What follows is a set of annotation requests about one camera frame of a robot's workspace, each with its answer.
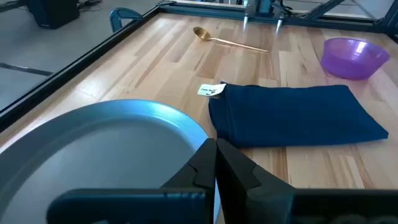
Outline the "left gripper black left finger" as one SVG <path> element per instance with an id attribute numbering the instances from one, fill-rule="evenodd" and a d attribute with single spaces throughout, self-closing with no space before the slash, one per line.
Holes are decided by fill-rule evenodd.
<path id="1" fill-rule="evenodd" d="M 213 224 L 216 141 L 207 139 L 158 189 L 75 189 L 58 196 L 48 224 Z"/>

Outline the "grey round plate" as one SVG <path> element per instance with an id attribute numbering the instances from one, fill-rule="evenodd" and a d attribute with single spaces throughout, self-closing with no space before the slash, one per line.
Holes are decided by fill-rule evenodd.
<path id="1" fill-rule="evenodd" d="M 48 224 L 75 189 L 158 189 L 210 139 L 185 113 L 114 100 L 60 115 L 0 153 L 0 224 Z"/>

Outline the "navy blue folded napkin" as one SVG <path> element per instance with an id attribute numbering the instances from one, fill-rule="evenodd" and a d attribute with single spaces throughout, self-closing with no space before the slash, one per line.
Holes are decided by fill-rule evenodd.
<path id="1" fill-rule="evenodd" d="M 236 147 L 326 146 L 389 136 L 346 85 L 305 88 L 223 83 L 208 111 L 218 138 Z"/>

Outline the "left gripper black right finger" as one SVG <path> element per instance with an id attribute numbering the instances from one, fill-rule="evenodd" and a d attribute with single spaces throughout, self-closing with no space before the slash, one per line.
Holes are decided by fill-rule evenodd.
<path id="1" fill-rule="evenodd" d="M 298 189 L 217 139 L 227 224 L 398 224 L 398 190 Z"/>

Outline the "purple translucent bowl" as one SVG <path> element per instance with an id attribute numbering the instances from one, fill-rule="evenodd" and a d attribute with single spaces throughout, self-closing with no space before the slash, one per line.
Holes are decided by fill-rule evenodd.
<path id="1" fill-rule="evenodd" d="M 382 47 L 352 38 L 332 38 L 323 44 L 321 66 L 337 77 L 349 80 L 367 80 L 389 59 Z"/>

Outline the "wooden chopstick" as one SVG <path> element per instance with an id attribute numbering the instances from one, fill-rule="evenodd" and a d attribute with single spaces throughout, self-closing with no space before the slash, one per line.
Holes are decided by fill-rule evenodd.
<path id="1" fill-rule="evenodd" d="M 234 45 L 234 46 L 238 46 L 238 47 L 243 47 L 245 49 L 257 50 L 257 51 L 264 52 L 264 53 L 268 53 L 269 52 L 268 50 L 260 49 L 260 48 L 257 48 L 257 47 L 251 47 L 249 45 L 244 45 L 244 44 L 240 44 L 240 43 L 237 43 L 237 42 L 232 42 L 232 41 L 228 41 L 228 40 L 212 37 L 207 30 L 205 30 L 204 28 L 201 28 L 201 27 L 194 27 L 193 28 L 193 32 L 199 39 L 204 40 L 204 41 L 217 41 L 217 42 L 221 42 L 221 43 L 224 43 L 224 44 L 229 44 L 229 45 Z"/>

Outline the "black aluminium table frame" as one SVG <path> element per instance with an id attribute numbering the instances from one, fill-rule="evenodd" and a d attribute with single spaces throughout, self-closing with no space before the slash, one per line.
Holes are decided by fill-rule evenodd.
<path id="1" fill-rule="evenodd" d="M 354 30 L 372 33 L 387 34 L 398 43 L 398 0 L 394 0 L 386 15 L 380 19 L 365 19 L 358 17 L 329 16 L 328 11 L 345 0 L 328 0 L 311 11 L 298 14 L 292 12 L 284 5 L 283 18 L 251 17 L 248 20 L 274 24 L 282 19 L 287 25 L 305 26 L 327 29 Z M 0 133 L 12 126 L 38 104 L 64 86 L 72 78 L 77 76 L 92 63 L 97 61 L 105 53 L 119 44 L 135 30 L 143 26 L 159 13 L 181 14 L 188 16 L 214 17 L 243 21 L 244 10 L 241 5 L 228 5 L 210 2 L 195 2 L 185 0 L 163 0 L 143 15 L 141 20 L 122 20 L 122 29 L 113 33 L 99 45 L 77 58 L 71 64 L 58 72 L 51 73 L 42 83 L 33 87 L 9 106 L 0 110 Z"/>

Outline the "black box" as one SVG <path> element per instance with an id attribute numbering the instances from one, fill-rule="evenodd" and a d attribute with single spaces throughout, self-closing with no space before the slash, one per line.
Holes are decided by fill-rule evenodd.
<path id="1" fill-rule="evenodd" d="M 25 0 L 37 25 L 45 29 L 57 29 L 80 16 L 78 0 Z"/>

